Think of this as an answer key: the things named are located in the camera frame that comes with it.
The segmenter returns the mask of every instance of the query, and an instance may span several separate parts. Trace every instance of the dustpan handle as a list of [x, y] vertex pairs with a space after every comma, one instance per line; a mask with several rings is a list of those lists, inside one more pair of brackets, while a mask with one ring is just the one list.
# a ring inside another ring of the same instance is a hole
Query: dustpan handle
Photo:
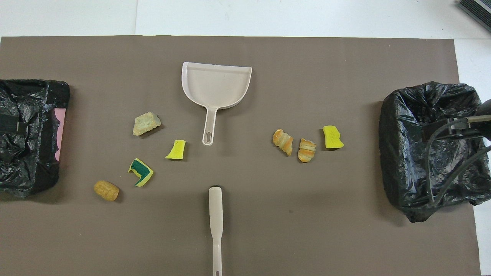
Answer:
[[217, 108], [206, 108], [205, 131], [203, 132], [203, 145], [213, 144], [213, 132], [215, 131], [215, 119], [217, 118]]

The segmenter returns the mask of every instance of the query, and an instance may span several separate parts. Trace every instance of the plastic bag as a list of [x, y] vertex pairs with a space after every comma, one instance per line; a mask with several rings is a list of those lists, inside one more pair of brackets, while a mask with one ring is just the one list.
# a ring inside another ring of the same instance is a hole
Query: plastic bag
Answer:
[[[383, 101], [379, 121], [379, 148], [383, 186], [389, 202], [411, 222], [423, 222], [443, 206], [491, 198], [491, 176], [484, 155], [452, 182], [438, 206], [429, 204], [426, 187], [422, 128], [435, 121], [472, 116], [481, 104], [475, 89], [466, 84], [430, 82], [398, 89]], [[438, 139], [430, 151], [432, 193], [438, 194], [446, 178], [463, 161], [484, 148], [482, 138]]]
[[56, 184], [54, 109], [67, 108], [69, 99], [65, 82], [0, 80], [0, 115], [27, 125], [23, 133], [0, 132], [0, 191], [26, 197]]

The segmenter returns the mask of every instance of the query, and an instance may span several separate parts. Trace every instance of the pink paper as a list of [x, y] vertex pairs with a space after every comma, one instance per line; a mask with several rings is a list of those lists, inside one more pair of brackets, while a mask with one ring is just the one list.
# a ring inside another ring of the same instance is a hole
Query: pink paper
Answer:
[[58, 126], [58, 132], [56, 133], [56, 144], [58, 150], [55, 153], [56, 160], [60, 160], [60, 149], [61, 149], [61, 137], [63, 136], [63, 125], [65, 123], [65, 111], [66, 109], [55, 109], [55, 116], [60, 121], [60, 126]]

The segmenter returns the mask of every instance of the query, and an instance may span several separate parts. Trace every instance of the dustpan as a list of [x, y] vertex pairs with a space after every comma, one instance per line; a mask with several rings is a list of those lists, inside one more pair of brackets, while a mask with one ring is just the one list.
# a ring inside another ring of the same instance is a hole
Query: dustpan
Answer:
[[203, 144], [213, 144], [219, 109], [238, 104], [249, 88], [251, 67], [184, 62], [182, 85], [186, 96], [206, 108]]

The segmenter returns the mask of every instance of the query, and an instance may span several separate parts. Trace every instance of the white surface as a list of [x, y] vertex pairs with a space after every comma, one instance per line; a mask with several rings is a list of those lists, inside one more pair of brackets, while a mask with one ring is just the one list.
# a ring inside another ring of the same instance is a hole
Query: white surface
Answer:
[[[454, 0], [0, 0], [0, 38], [132, 34], [458, 39], [461, 82], [491, 98], [491, 33]], [[491, 202], [474, 213], [491, 275]]]
[[0, 0], [0, 36], [135, 34], [136, 0]]
[[[455, 54], [460, 82], [474, 87], [482, 102], [491, 99], [491, 40], [456, 40]], [[481, 274], [491, 275], [491, 201], [475, 206], [474, 216]]]
[[491, 38], [453, 0], [139, 0], [135, 33]]

